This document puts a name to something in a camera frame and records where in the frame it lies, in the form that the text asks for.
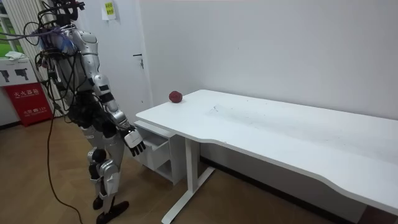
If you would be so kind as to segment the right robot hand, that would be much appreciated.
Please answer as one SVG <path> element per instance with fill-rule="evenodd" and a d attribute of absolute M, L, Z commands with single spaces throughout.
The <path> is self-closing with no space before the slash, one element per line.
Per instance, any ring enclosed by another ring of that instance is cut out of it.
<path fill-rule="evenodd" d="M 143 138 L 134 126 L 123 130 L 121 133 L 125 145 L 130 150 L 133 157 L 138 156 L 146 149 Z"/>

